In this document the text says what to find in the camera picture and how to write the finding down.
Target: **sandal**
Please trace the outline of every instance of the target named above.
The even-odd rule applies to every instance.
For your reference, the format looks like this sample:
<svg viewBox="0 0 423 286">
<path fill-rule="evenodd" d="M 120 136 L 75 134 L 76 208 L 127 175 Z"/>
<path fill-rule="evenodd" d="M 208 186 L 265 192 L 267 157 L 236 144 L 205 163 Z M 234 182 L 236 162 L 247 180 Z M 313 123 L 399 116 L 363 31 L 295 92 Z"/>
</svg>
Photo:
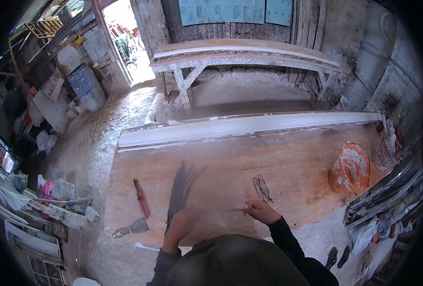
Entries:
<svg viewBox="0 0 423 286">
<path fill-rule="evenodd" d="M 337 262 L 337 254 L 339 253 L 339 251 L 337 250 L 336 247 L 333 247 L 330 251 L 329 251 L 329 256 L 327 258 L 327 262 L 326 262 L 326 268 L 328 270 L 331 269 L 332 266 L 334 266 L 334 264 Z"/>
<path fill-rule="evenodd" d="M 337 264 L 337 268 L 342 268 L 345 262 L 348 260 L 348 256 L 350 256 L 351 247 L 349 245 L 346 246 L 345 250 L 343 251 L 342 258 L 340 258 L 339 264 Z"/>
</svg>

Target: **plaster-covered bucket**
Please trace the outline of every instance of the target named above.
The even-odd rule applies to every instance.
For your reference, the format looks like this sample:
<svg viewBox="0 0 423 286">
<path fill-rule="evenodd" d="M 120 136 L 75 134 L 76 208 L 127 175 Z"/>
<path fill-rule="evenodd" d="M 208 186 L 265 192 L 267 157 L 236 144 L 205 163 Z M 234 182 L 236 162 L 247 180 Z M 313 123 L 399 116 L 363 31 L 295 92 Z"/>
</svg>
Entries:
<svg viewBox="0 0 423 286">
<path fill-rule="evenodd" d="M 338 193 L 363 194 L 369 188 L 370 162 L 366 150 L 353 142 L 340 148 L 339 158 L 329 170 L 329 184 Z"/>
</svg>

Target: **plaster dust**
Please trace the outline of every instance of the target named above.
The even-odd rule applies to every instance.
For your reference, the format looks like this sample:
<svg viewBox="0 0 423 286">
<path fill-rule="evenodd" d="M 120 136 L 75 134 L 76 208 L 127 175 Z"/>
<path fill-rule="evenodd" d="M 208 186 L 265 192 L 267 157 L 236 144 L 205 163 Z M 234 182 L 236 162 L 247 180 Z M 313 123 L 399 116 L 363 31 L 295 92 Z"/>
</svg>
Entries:
<svg viewBox="0 0 423 286">
<path fill-rule="evenodd" d="M 64 178 L 74 183 L 77 196 L 93 196 L 91 205 L 101 216 L 92 228 L 83 227 L 80 232 L 69 228 L 69 242 L 62 241 L 69 281 L 84 276 L 101 285 L 123 286 L 145 285 L 152 279 L 157 249 L 103 234 L 106 189 L 119 133 L 122 129 L 142 126 L 160 92 L 154 82 L 137 88 L 127 94 L 110 96 L 95 113 L 79 115 L 65 136 L 57 140 L 49 157 L 39 158 L 37 164 L 30 163 L 33 166 L 30 178 L 43 174 L 46 179 Z M 342 254 L 346 244 L 351 243 L 342 225 L 344 212 L 341 209 L 293 231 L 307 256 L 325 264 L 333 246 L 339 249 L 339 256 Z M 333 266 L 332 272 L 341 285 L 353 285 L 366 271 L 363 261 L 361 255 L 351 256 L 342 269 Z"/>
</svg>

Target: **plastic container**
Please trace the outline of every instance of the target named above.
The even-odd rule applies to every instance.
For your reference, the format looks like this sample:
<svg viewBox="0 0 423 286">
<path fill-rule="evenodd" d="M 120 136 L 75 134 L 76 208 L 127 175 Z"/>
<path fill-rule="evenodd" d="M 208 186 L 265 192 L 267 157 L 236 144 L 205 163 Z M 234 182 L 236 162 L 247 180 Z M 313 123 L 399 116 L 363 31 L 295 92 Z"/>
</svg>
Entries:
<svg viewBox="0 0 423 286">
<path fill-rule="evenodd" d="M 68 76 L 68 80 L 78 99 L 91 112 L 101 109 L 105 104 L 107 99 L 102 86 L 86 63 L 74 69 Z"/>
<path fill-rule="evenodd" d="M 340 148 L 339 158 L 329 170 L 329 184 L 335 192 L 363 194 L 369 189 L 370 162 L 366 150 L 353 142 Z"/>
</svg>

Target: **cloth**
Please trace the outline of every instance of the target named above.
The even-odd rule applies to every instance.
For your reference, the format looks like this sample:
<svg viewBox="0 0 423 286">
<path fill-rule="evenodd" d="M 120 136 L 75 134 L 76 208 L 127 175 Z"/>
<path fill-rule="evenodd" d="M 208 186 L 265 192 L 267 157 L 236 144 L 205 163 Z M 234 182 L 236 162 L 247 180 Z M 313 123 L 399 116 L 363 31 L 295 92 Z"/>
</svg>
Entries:
<svg viewBox="0 0 423 286">
<path fill-rule="evenodd" d="M 161 249 L 154 277 L 158 285 L 339 285 L 318 260 L 306 258 L 282 217 L 269 226 L 274 243 L 229 234 L 198 243 L 185 256 Z"/>
</svg>

